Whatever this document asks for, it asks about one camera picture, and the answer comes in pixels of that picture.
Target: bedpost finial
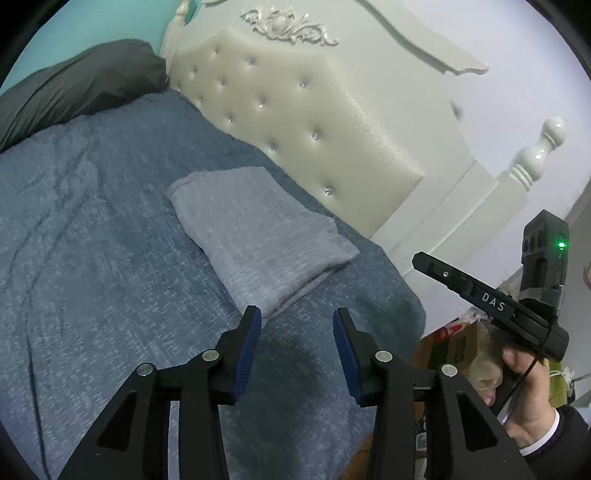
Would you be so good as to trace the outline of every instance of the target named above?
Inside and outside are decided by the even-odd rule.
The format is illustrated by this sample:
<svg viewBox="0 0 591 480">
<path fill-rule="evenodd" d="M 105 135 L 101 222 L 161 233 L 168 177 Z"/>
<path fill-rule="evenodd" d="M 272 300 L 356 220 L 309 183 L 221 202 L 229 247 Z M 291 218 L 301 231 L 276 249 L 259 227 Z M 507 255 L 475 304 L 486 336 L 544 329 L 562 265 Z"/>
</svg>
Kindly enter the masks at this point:
<svg viewBox="0 0 591 480">
<path fill-rule="evenodd" d="M 527 191 L 544 174 L 546 156 L 564 143 L 564 121 L 559 116 L 548 118 L 542 126 L 535 145 L 523 148 L 511 163 L 511 176 L 521 182 Z"/>
<path fill-rule="evenodd" d="M 189 0 L 183 0 L 177 8 L 176 15 L 178 17 L 186 17 L 189 13 Z"/>
</svg>

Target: metal rivet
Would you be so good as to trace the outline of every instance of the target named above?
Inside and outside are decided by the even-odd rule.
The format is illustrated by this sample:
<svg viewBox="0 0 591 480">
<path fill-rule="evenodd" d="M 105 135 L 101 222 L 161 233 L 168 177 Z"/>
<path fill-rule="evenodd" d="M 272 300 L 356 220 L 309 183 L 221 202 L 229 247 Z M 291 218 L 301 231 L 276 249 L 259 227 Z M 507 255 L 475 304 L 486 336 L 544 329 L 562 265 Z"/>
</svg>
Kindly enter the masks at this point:
<svg viewBox="0 0 591 480">
<path fill-rule="evenodd" d="M 387 364 L 392 358 L 394 358 L 392 354 L 386 350 L 380 350 L 375 354 L 375 359 L 384 362 L 385 364 Z"/>
<path fill-rule="evenodd" d="M 205 350 L 201 354 L 201 358 L 203 358 L 206 362 L 213 362 L 220 358 L 220 354 L 217 350 Z"/>
<path fill-rule="evenodd" d="M 455 377 L 457 375 L 457 368 L 450 364 L 445 364 L 441 367 L 441 373 L 447 377 Z"/>
<path fill-rule="evenodd" d="M 147 377 L 154 371 L 154 367 L 151 364 L 141 364 L 135 371 L 140 377 Z"/>
</svg>

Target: white bed frame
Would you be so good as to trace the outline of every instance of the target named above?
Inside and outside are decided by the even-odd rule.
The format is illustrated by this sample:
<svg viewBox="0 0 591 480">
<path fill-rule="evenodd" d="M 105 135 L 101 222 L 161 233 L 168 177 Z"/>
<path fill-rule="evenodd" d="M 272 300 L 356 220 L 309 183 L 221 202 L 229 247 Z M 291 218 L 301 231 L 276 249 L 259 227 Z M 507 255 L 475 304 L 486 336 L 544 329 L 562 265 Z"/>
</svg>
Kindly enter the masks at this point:
<svg viewBox="0 0 591 480">
<path fill-rule="evenodd" d="M 171 87 L 383 247 L 419 298 L 433 281 L 413 255 L 463 264 L 526 204 L 564 141 L 564 122 L 548 119 L 492 177 L 462 138 L 443 79 L 487 67 L 395 0 L 218 0 L 185 24 L 188 7 L 161 51 Z"/>
</svg>

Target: sleeve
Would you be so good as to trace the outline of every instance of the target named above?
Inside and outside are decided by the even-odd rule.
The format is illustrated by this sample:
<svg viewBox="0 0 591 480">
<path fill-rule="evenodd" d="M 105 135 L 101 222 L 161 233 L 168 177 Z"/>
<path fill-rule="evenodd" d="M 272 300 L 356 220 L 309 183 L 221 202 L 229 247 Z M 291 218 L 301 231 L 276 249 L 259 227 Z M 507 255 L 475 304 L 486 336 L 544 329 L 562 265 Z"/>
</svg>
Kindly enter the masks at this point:
<svg viewBox="0 0 591 480">
<path fill-rule="evenodd" d="M 586 455 L 587 424 L 573 407 L 557 410 L 554 433 L 522 450 L 537 480 L 570 480 L 575 478 Z"/>
</svg>

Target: gray pillow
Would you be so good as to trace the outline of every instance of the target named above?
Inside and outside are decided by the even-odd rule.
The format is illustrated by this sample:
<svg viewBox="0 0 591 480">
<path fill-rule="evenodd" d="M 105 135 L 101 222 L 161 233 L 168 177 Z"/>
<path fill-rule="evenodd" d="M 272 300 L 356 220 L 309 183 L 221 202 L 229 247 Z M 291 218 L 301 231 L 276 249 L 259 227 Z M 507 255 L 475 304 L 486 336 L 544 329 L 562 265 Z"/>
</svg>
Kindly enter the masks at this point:
<svg viewBox="0 0 591 480">
<path fill-rule="evenodd" d="M 115 108 L 167 82 L 166 62 L 141 40 L 118 40 L 39 70 L 0 96 L 0 152 L 78 115 Z"/>
<path fill-rule="evenodd" d="M 196 171 L 167 195 L 238 311 L 256 305 L 263 326 L 359 253 L 264 167 Z"/>
</svg>

